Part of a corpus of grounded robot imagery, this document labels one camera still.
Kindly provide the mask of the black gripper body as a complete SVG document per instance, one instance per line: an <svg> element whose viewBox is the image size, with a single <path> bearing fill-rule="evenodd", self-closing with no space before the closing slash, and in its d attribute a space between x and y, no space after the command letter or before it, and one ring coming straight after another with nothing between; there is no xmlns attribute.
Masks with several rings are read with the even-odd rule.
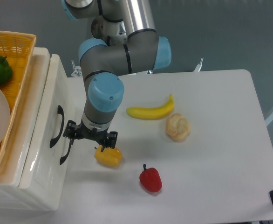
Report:
<svg viewBox="0 0 273 224"><path fill-rule="evenodd" d="M105 139L107 129L101 131L97 128L87 128L83 123L81 123L77 129L77 139L88 139L96 142L103 141Z"/></svg>

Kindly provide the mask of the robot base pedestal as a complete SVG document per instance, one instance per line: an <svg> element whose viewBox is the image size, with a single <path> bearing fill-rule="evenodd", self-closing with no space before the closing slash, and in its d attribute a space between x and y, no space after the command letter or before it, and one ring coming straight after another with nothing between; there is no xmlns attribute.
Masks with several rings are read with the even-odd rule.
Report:
<svg viewBox="0 0 273 224"><path fill-rule="evenodd" d="M97 16L91 24L92 36L102 39L108 46L126 44L128 41L123 19L110 20L102 15Z"/></svg>

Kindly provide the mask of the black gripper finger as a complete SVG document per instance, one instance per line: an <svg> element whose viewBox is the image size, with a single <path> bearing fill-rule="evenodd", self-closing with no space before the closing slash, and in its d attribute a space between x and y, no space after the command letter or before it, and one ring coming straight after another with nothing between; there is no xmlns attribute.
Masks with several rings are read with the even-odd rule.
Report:
<svg viewBox="0 0 273 224"><path fill-rule="evenodd" d="M105 133L104 138L101 141L101 152L103 152L106 148L114 149L116 147L118 132L112 131L109 133Z"/></svg>
<svg viewBox="0 0 273 224"><path fill-rule="evenodd" d="M71 143L74 142L74 140L80 140L81 139L81 126L80 124L77 124L73 120L68 120L63 137L68 138Z"/></svg>

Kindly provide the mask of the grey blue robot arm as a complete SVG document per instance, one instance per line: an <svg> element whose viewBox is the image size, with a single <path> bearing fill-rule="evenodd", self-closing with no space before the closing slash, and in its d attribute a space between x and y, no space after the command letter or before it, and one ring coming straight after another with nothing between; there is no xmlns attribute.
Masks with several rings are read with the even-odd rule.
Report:
<svg viewBox="0 0 273 224"><path fill-rule="evenodd" d="M72 20L100 16L124 26L124 39L115 45L110 43L111 37L98 36L80 45L84 112L80 124L70 120L60 132L70 142L89 139L103 148L114 148L117 132L108 129L123 99L120 76L167 67L171 63L170 43L158 36L147 0L64 0L62 5Z"/></svg>

